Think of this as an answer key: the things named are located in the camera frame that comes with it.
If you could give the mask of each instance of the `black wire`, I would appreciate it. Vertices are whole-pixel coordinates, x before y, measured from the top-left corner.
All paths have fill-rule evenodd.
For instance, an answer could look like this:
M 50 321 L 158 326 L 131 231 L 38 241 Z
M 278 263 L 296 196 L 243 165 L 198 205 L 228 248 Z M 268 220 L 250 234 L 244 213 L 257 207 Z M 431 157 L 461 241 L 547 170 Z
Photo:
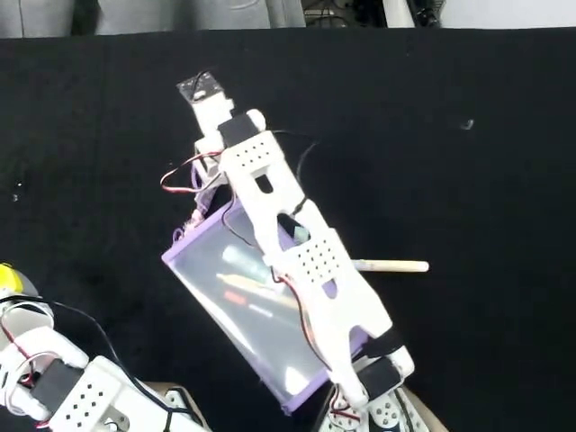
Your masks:
M 256 245 L 253 245 L 252 243 L 250 243 L 248 240 L 246 240 L 244 237 L 240 236 L 235 229 L 233 229 L 230 224 L 228 223 L 228 221 L 226 220 L 226 216 L 228 215 L 228 213 L 230 213 L 230 210 L 232 210 L 232 207 L 234 207 L 234 203 L 236 202 L 236 193 L 234 192 L 234 190 L 232 189 L 232 186 L 230 186 L 230 190 L 232 192 L 232 199 L 230 200 L 230 203 L 228 204 L 228 208 L 222 213 L 222 216 L 220 217 L 220 222 L 222 222 L 222 225 L 224 225 L 228 231 L 230 231 L 232 234 L 234 234 L 236 237 L 238 237 L 240 240 L 242 240 L 244 243 L 246 243 L 248 246 L 250 246 L 251 248 L 257 248 Z
M 18 0 L 18 9 L 20 10 L 20 27 L 22 29 L 22 37 L 25 38 L 26 34 L 24 33 L 24 15 L 22 12 L 22 0 Z
M 329 406 L 330 400 L 335 394 L 336 394 L 336 385 L 333 384 L 332 387 L 328 389 L 328 394 L 326 395 L 326 399 L 322 404 L 322 408 L 320 408 L 320 412 L 318 413 L 318 416 L 316 417 L 316 420 L 313 423 L 314 426 L 312 426 L 311 432 L 318 432 L 320 430 L 320 426 L 322 426 L 322 421 L 324 421 L 326 412 L 328 412 L 330 408 Z
M 193 406 L 190 404 L 190 401 L 188 400 L 188 395 L 184 392 L 184 390 L 182 390 L 182 388 L 180 387 L 170 387 L 168 390 L 166 390 L 166 393 L 168 392 L 176 392 L 180 395 L 180 397 L 182 398 L 182 401 L 184 402 L 184 405 L 186 407 L 186 409 L 190 412 L 193 413 L 192 416 L 192 420 L 194 420 L 196 423 L 198 423 L 199 425 L 202 425 L 204 428 L 208 428 L 208 425 L 206 425 L 202 419 L 200 418 L 200 416 L 198 416 L 196 414 L 196 412 L 194 411 Z
M 397 389 L 394 390 L 394 395 L 396 396 L 396 399 L 398 399 L 398 403 L 400 404 L 400 408 L 404 413 L 404 417 L 406 417 L 406 423 L 408 424 L 408 431 L 414 432 L 414 425 L 412 424 L 412 418 L 410 417 L 408 408 L 406 408 L 406 402 L 404 402 L 404 399 L 400 396 L 400 392 Z
M 100 323 L 92 316 L 87 314 L 86 312 L 84 312 L 83 310 L 74 308 L 72 306 L 68 306 L 64 303 L 60 303 L 59 301 L 51 301 L 51 300 L 46 300 L 43 299 L 41 297 L 30 297 L 27 295 L 12 295 L 10 297 L 4 297 L 3 299 L 0 299 L 0 304 L 2 303 L 6 303 L 6 302 L 37 302 L 37 303 L 45 303 L 48 304 L 50 306 L 56 306 L 59 307 L 61 309 L 64 309 L 66 311 L 71 311 L 74 312 L 78 315 L 81 315 L 82 317 L 86 318 L 87 320 L 89 320 L 98 330 L 98 333 L 100 333 L 100 335 L 102 336 L 102 339 L 104 341 L 104 343 L 107 345 L 108 350 L 110 351 L 110 354 L 112 356 L 112 360 L 116 363 L 116 365 L 118 365 L 118 367 L 121 368 L 121 370 L 124 372 L 124 374 L 126 375 L 126 377 L 130 380 L 130 382 L 132 383 L 132 385 L 134 387 L 136 387 L 136 389 L 141 392 L 144 396 L 146 396 L 148 399 L 150 399 L 150 401 L 154 402 L 156 405 L 158 405 L 162 410 L 166 411 L 168 413 L 168 417 L 167 417 L 167 421 L 166 421 L 166 428 L 165 431 L 169 431 L 170 430 L 170 422 L 172 421 L 172 414 L 176 414 L 176 413 L 182 413 L 182 414 L 188 414 L 191 417 L 194 417 L 195 413 L 190 413 L 188 412 L 188 409 L 182 409 L 182 408 L 172 408 L 169 407 L 165 402 L 163 402 L 161 399 L 159 399 L 157 396 L 155 396 L 154 394 L 152 394 L 150 391 L 148 391 L 129 371 L 128 368 L 124 365 L 123 361 L 118 357 L 118 353 L 116 353 L 116 350 L 114 349 L 114 346 L 112 344 L 112 341 L 110 340 L 110 338 L 108 337 L 108 335 L 106 334 L 106 332 L 104 331 L 104 329 L 102 328 L 102 326 L 100 325 Z
M 283 133 L 286 135 L 293 135 L 294 137 L 303 137 L 311 141 L 311 144 L 300 154 L 298 165 L 296 166 L 296 180 L 298 180 L 298 183 L 302 185 L 302 167 L 304 166 L 304 160 L 306 160 L 311 151 L 320 144 L 320 140 L 315 139 L 307 133 L 294 132 L 291 130 L 272 130 L 272 133 Z

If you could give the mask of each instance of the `background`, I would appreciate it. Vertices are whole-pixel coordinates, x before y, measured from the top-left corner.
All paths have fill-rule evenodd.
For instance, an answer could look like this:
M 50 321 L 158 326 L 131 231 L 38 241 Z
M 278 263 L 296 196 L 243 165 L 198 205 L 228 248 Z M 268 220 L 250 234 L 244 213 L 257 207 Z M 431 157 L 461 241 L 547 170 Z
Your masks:
M 287 418 L 160 255 L 192 208 L 160 176 L 199 132 L 176 83 L 209 69 L 240 111 L 321 139 L 303 186 L 412 353 L 408 386 L 454 431 L 563 430 L 576 360 L 573 30 L 257 31 L 0 41 L 0 261 L 103 324 L 215 431 Z M 281 138 L 289 162 L 310 143 Z M 77 317 L 58 329 L 105 346 Z M 5 430 L 30 430 L 0 410 Z

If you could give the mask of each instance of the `clear plastic box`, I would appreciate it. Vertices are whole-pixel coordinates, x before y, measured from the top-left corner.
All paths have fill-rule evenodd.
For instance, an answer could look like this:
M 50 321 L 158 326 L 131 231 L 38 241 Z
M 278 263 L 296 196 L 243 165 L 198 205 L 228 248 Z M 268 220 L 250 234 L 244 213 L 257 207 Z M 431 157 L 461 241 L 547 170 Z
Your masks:
M 238 351 L 290 414 L 327 379 L 326 369 L 302 333 L 298 303 L 291 290 L 274 283 L 270 267 L 221 223 L 224 206 L 178 240 L 163 261 L 210 313 Z M 252 224 L 237 204 L 226 221 L 255 244 Z M 280 226 L 283 248 L 294 240 Z M 367 336 L 351 335 L 351 352 Z

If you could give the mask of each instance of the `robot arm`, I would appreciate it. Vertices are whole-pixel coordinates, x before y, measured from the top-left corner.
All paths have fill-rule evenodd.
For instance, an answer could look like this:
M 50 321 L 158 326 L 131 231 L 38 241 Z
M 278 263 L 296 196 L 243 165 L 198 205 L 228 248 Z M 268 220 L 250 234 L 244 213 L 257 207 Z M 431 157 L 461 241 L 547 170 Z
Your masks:
M 10 270 L 0 265 L 0 272 Z M 145 395 L 134 385 L 134 378 L 112 361 L 102 356 L 90 361 L 53 329 L 46 301 L 2 288 L 0 405 L 11 413 L 29 416 L 38 422 L 36 428 L 55 432 L 208 430 L 193 421 L 184 406 L 137 382 Z
M 265 263 L 292 288 L 306 310 L 317 355 L 345 406 L 366 413 L 369 401 L 401 385 L 414 370 L 406 347 L 391 336 L 392 321 L 378 295 L 356 271 L 336 231 L 305 195 L 274 134 L 266 130 L 262 113 L 233 115 L 233 102 L 209 73 L 183 82 L 179 89 L 204 135 L 196 141 L 196 151 L 211 155 L 193 162 L 207 185 L 205 190 L 231 186 L 252 222 Z M 262 177 L 271 191 L 259 186 Z M 283 250 L 277 228 L 281 213 L 296 220 L 310 238 Z M 330 282 L 336 290 L 325 289 Z M 369 365 L 360 373 L 350 359 L 349 334 L 355 327 L 377 341 Z

